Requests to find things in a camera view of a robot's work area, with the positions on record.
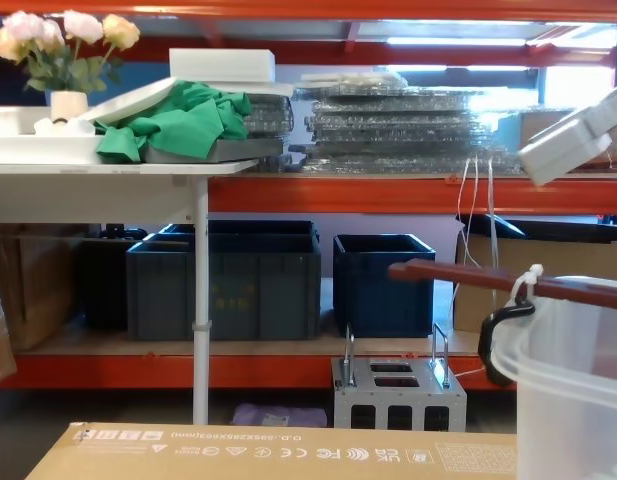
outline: white pot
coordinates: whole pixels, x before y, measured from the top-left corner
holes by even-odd
[[[88,111],[88,97],[83,92],[60,91],[50,94],[50,119],[69,120]]]

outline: white cable tie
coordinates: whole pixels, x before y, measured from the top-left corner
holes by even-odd
[[[532,300],[534,296],[534,286],[537,285],[537,279],[543,275],[544,267],[539,263],[535,263],[530,267],[526,273],[519,276],[517,280],[515,280],[515,284],[512,286],[512,291],[510,292],[510,300],[512,302],[515,301],[517,295],[519,294],[519,289],[522,284],[526,284],[526,299]]]

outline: metal bracket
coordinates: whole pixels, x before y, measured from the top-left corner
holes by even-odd
[[[196,323],[192,324],[193,332],[209,332],[211,328],[212,328],[212,320],[208,320],[208,323],[204,325],[198,325]]]
[[[437,333],[444,339],[444,358],[437,358]],[[442,388],[450,388],[448,375],[448,336],[436,323],[432,324],[432,358],[430,359],[432,373]]]
[[[346,347],[344,350],[344,359],[342,361],[343,379],[346,382],[345,387],[355,386],[355,334],[352,333],[350,324],[346,325]]]

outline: white foam block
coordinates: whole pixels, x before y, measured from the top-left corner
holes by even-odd
[[[193,82],[275,81],[275,56],[270,50],[171,48],[170,75]]]

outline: artificial flower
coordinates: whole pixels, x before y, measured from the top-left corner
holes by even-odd
[[[132,47],[139,40],[137,25],[117,15],[104,18],[104,37],[119,50]]]
[[[10,30],[0,28],[0,57],[19,63],[27,53],[24,43],[13,37]]]
[[[68,38],[79,38],[92,45],[104,36],[99,20],[92,15],[67,10],[64,12],[64,28]]]
[[[44,22],[44,33],[41,38],[36,40],[37,47],[45,52],[54,52],[65,45],[61,29],[54,20]]]
[[[37,15],[21,10],[6,17],[3,24],[8,33],[20,42],[34,40],[44,33],[44,21]]]

